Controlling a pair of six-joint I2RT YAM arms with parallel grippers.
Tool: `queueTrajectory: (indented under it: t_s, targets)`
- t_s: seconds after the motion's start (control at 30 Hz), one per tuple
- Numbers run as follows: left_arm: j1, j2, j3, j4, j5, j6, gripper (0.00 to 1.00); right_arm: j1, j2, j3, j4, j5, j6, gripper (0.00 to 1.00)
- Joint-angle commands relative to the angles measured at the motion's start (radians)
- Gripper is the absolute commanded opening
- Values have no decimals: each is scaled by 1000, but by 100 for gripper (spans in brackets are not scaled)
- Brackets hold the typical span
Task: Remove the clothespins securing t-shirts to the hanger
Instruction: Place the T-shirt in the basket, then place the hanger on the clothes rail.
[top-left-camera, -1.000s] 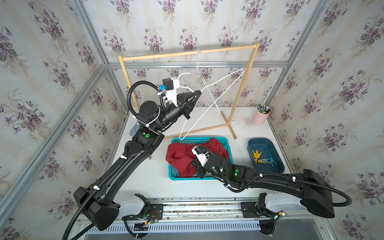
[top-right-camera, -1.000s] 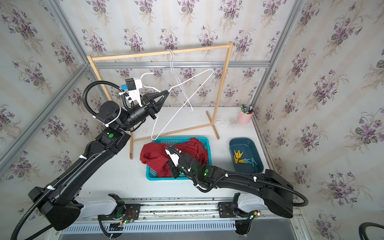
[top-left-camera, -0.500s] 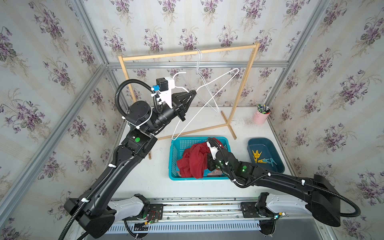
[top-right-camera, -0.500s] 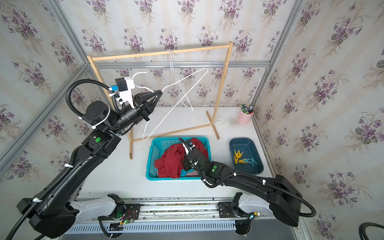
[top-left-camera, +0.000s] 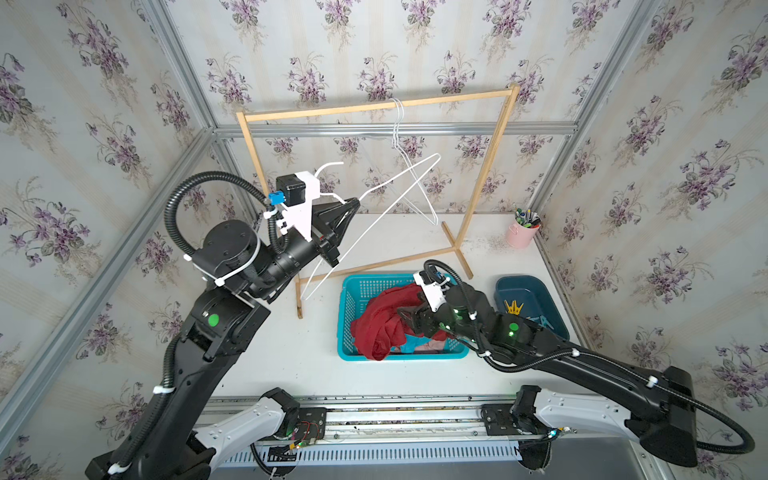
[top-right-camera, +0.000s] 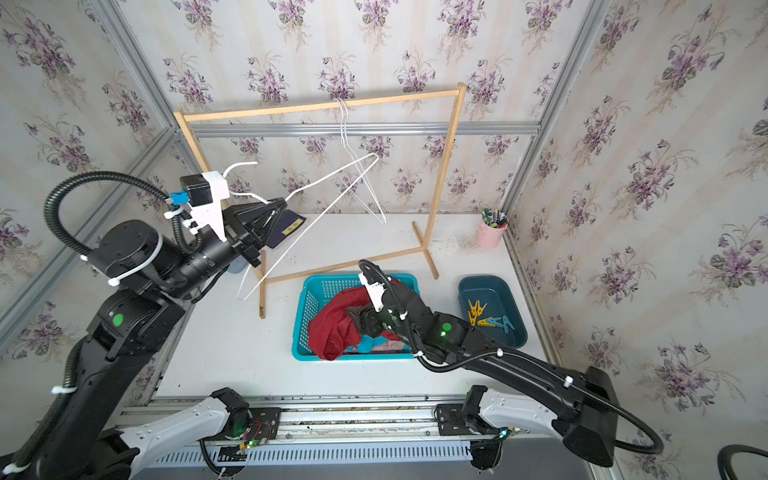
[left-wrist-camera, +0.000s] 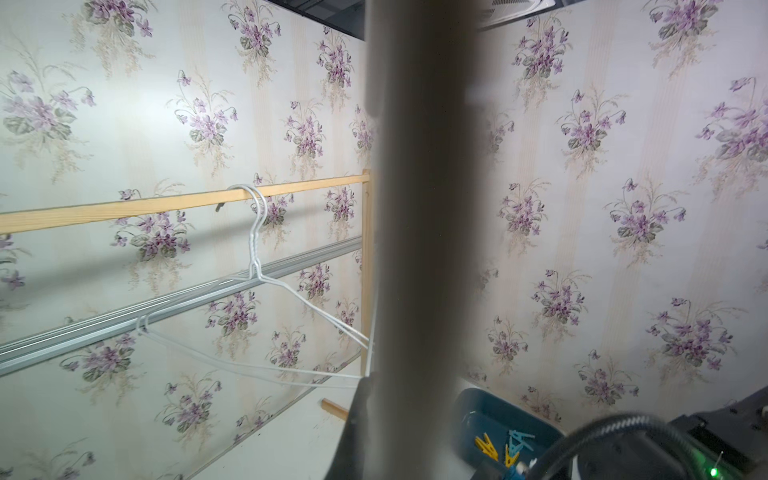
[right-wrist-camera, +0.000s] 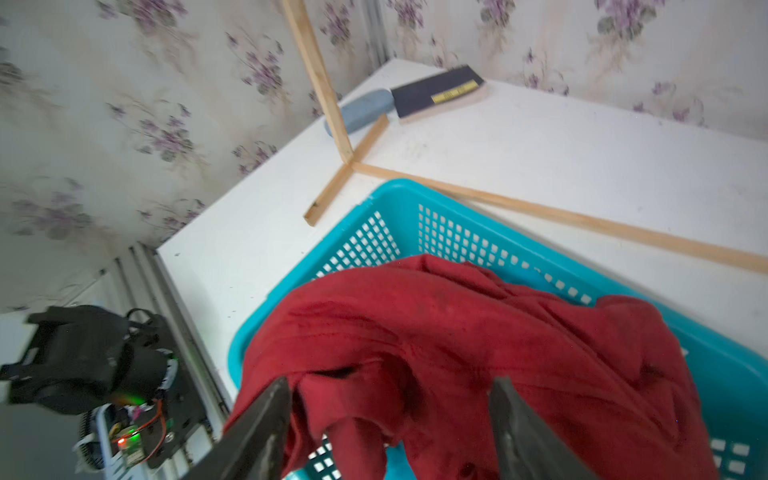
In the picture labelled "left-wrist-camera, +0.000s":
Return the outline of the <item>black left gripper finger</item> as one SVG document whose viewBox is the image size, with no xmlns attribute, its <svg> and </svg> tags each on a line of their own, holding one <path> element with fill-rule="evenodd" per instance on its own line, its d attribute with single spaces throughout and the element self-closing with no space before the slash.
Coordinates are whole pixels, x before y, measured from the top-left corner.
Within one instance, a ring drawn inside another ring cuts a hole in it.
<svg viewBox="0 0 768 480">
<path fill-rule="evenodd" d="M 325 480 L 364 478 L 365 445 L 368 441 L 367 405 L 375 383 L 376 375 L 364 377 L 359 382 Z"/>
</svg>

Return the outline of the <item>white hanger of red shirt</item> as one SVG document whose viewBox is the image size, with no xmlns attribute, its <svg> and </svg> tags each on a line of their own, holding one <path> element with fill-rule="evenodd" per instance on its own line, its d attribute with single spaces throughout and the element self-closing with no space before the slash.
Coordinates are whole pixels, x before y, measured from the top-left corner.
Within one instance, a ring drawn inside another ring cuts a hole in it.
<svg viewBox="0 0 768 480">
<path fill-rule="evenodd" d="M 367 112 L 380 127 L 371 479 L 433 479 L 472 275 L 472 1 L 370 1 Z"/>
</svg>

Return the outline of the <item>yellow clothespin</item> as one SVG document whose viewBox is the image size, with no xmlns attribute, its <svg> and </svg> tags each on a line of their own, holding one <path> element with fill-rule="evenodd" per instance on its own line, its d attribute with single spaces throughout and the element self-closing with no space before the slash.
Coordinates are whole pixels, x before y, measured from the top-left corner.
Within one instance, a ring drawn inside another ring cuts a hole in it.
<svg viewBox="0 0 768 480">
<path fill-rule="evenodd" d="M 474 438 L 475 446 L 487 457 L 494 461 L 499 460 L 499 454 L 493 445 L 489 435 L 484 433 L 482 436 L 476 436 Z"/>
<path fill-rule="evenodd" d="M 521 445 L 511 445 L 509 443 L 505 445 L 504 461 L 503 461 L 505 468 L 510 469 L 517 463 L 520 457 L 521 450 L 522 450 Z"/>
</svg>

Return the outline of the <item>teal clothespin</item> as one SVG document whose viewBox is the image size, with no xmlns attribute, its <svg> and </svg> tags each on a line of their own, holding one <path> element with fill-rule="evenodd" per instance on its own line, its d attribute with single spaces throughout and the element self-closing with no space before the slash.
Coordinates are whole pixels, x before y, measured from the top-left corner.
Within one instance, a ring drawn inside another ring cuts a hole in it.
<svg viewBox="0 0 768 480">
<path fill-rule="evenodd" d="M 536 436 L 533 434 L 518 430 L 509 430 L 506 449 L 507 454 L 510 457 L 514 457 L 517 454 L 521 454 L 523 451 L 533 452 L 533 441 L 535 438 Z"/>
</svg>

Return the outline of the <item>white hanger of teal shirt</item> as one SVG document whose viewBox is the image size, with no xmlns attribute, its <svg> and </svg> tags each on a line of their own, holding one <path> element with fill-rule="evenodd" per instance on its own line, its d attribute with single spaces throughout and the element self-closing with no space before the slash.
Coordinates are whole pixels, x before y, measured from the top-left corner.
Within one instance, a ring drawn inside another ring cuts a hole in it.
<svg viewBox="0 0 768 480">
<path fill-rule="evenodd" d="M 309 274 L 302 277 L 297 291 L 290 284 L 264 273 L 259 258 L 259 234 L 269 210 L 269 202 L 257 188 L 245 184 L 234 185 L 232 190 L 242 190 L 251 197 L 256 208 L 248 236 L 249 264 L 245 275 L 226 277 L 202 294 L 194 294 L 167 306 L 156 308 L 136 319 L 136 332 L 169 349 L 181 352 L 190 358 L 208 364 L 216 369 L 242 375 L 257 380 L 288 386 L 314 387 L 315 382 L 300 382 L 299 378 L 339 378 L 344 388 L 352 382 L 361 380 L 359 375 L 343 374 L 318 370 L 300 369 L 299 354 L 306 337 L 300 329 L 292 329 L 285 321 L 275 321 L 271 349 L 266 359 L 267 364 L 248 364 L 237 360 L 239 348 L 247 349 L 250 338 L 256 331 L 255 325 L 264 327 L 266 316 L 263 307 L 272 308 L 273 314 L 312 311 L 332 326 L 335 331 L 347 336 L 351 342 L 360 346 L 363 353 L 372 350 L 372 341 L 352 325 L 348 325 L 321 307 L 312 303 L 306 293 L 314 283 Z M 158 331 L 152 327 L 159 320 L 171 318 L 188 310 L 208 306 L 207 328 L 218 328 L 220 334 L 214 345 L 216 352 L 209 353 L 188 345 L 178 338 Z"/>
</svg>

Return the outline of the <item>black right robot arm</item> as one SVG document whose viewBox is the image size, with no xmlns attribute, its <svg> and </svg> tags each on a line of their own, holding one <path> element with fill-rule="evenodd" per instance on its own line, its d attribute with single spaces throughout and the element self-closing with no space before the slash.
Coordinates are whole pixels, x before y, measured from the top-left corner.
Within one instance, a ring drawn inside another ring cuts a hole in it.
<svg viewBox="0 0 768 480">
<path fill-rule="evenodd" d="M 614 415 L 590 435 L 554 425 L 477 388 L 454 405 L 453 445 L 476 479 L 764 479 L 767 391 L 681 415 L 666 427 Z"/>
</svg>

